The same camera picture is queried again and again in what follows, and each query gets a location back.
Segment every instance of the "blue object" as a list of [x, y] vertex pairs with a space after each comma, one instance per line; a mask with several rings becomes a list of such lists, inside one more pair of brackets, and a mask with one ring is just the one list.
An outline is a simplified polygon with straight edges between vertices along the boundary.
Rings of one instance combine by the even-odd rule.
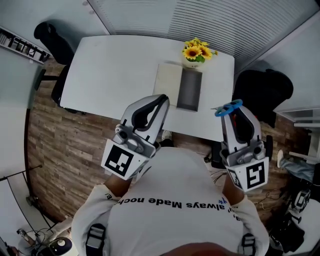
[[230, 103], [227, 103], [223, 106], [218, 107], [214, 115], [216, 117], [223, 117], [225, 115], [232, 113], [234, 110], [238, 109], [240, 106], [242, 106], [242, 104], [243, 104], [242, 99], [235, 99]]

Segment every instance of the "white t-shirt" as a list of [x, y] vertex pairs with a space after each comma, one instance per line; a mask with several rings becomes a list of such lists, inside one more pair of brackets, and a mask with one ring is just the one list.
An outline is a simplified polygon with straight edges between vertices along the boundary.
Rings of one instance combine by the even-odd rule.
[[230, 206], [196, 153], [161, 148], [143, 173], [122, 198], [105, 185], [94, 187], [72, 223], [80, 256], [86, 255], [87, 234], [95, 223], [107, 227], [104, 255], [159, 256], [204, 242], [238, 253], [248, 232], [255, 238], [255, 255], [266, 254], [269, 236], [255, 205], [245, 196]]

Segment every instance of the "hand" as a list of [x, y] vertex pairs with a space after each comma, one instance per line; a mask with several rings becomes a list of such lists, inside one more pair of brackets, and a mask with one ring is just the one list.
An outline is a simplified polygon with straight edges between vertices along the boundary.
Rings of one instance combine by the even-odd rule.
[[226, 175], [222, 193], [231, 206], [240, 203], [245, 197], [245, 193], [234, 185], [229, 173]]
[[110, 178], [104, 183], [104, 185], [116, 196], [123, 197], [130, 187], [132, 178], [124, 180], [117, 175], [111, 174]]

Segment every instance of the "wood plank floor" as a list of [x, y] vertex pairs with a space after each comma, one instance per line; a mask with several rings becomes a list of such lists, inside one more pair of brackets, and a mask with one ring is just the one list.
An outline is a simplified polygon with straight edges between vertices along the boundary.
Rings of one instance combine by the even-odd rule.
[[[57, 76], [63, 66], [49, 59], [46, 75]], [[92, 188], [107, 178], [100, 166], [107, 138], [114, 135], [116, 119], [94, 114], [72, 114], [57, 107], [51, 99], [55, 81], [43, 81], [36, 92], [28, 125], [28, 163], [30, 167], [42, 164], [42, 168], [30, 171], [31, 187], [39, 198], [44, 211], [56, 219], [63, 220], [65, 214], [73, 216], [86, 201]], [[277, 152], [295, 151], [305, 153], [307, 133], [283, 117], [276, 119], [276, 128], [262, 124], [262, 139], [273, 136], [273, 156], [269, 168], [268, 184], [248, 194], [253, 202], [270, 197], [278, 198], [280, 188], [289, 179], [286, 170], [276, 166]], [[205, 156], [210, 151], [210, 141], [173, 134], [176, 147], [193, 150]], [[221, 186], [223, 178], [217, 185]], [[282, 200], [266, 199], [257, 205], [263, 222], [270, 216], [271, 208], [281, 205]]]

